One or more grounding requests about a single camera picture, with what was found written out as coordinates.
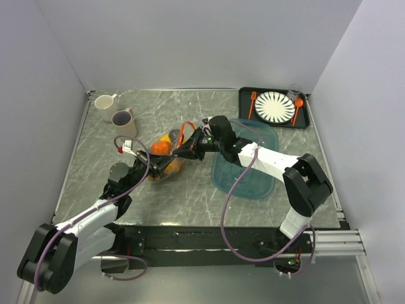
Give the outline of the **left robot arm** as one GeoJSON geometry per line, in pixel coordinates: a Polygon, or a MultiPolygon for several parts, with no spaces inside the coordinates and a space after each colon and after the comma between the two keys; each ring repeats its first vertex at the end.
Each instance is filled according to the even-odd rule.
{"type": "Polygon", "coordinates": [[[175,159],[173,155],[135,153],[132,166],[118,162],[109,170],[102,195],[88,209],[58,225],[39,226],[18,266],[17,276],[39,291],[59,293],[75,270],[106,252],[125,253],[125,230],[115,222],[132,203],[130,193],[147,176],[157,176],[175,159]]]}

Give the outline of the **small orange pumpkin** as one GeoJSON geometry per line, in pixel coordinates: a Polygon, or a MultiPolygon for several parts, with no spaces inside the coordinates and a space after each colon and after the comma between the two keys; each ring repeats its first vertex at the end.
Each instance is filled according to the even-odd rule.
{"type": "Polygon", "coordinates": [[[167,141],[154,142],[150,147],[150,153],[153,155],[169,155],[171,153],[172,144],[167,141]]]}

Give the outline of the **yellow corn cob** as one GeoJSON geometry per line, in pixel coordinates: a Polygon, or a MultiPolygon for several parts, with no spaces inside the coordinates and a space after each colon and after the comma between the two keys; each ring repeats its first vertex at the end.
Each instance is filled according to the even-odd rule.
{"type": "Polygon", "coordinates": [[[168,143],[171,143],[171,140],[170,140],[168,134],[163,135],[162,137],[160,137],[159,140],[160,140],[160,141],[166,141],[166,142],[168,142],[168,143]]]}

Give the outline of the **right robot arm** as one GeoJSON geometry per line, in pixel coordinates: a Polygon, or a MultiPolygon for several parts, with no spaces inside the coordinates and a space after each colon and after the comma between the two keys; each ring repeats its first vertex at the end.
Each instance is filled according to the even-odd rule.
{"type": "Polygon", "coordinates": [[[283,220],[277,245],[291,252],[299,245],[298,234],[310,223],[315,211],[332,195],[333,186],[317,159],[311,154],[292,156],[282,154],[258,142],[238,137],[231,121],[220,115],[207,119],[189,139],[173,150],[173,154],[190,160],[203,160],[208,152],[215,152],[229,163],[254,169],[283,182],[290,210],[283,220]]]}

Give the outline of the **clear zip top bag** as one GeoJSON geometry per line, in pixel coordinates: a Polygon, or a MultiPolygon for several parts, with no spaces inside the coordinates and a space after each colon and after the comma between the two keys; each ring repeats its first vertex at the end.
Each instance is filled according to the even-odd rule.
{"type": "MultiPolygon", "coordinates": [[[[181,145],[183,145],[183,144],[188,140],[188,138],[189,138],[189,137],[192,135],[192,133],[195,131],[196,126],[195,126],[192,122],[183,122],[183,123],[181,123],[181,124],[179,124],[179,123],[176,124],[176,126],[175,126],[174,128],[172,128],[172,129],[179,129],[179,130],[180,130],[180,133],[179,133],[179,136],[178,136],[177,141],[174,142],[174,143],[171,142],[171,144],[172,144],[172,149],[171,149],[170,155],[173,155],[172,152],[173,152],[174,149],[179,148],[181,145]]],[[[167,177],[164,177],[164,178],[162,178],[162,179],[151,179],[150,177],[147,177],[147,178],[148,178],[150,181],[157,182],[157,181],[163,180],[163,179],[165,179],[165,178],[167,178],[167,177]]]]}

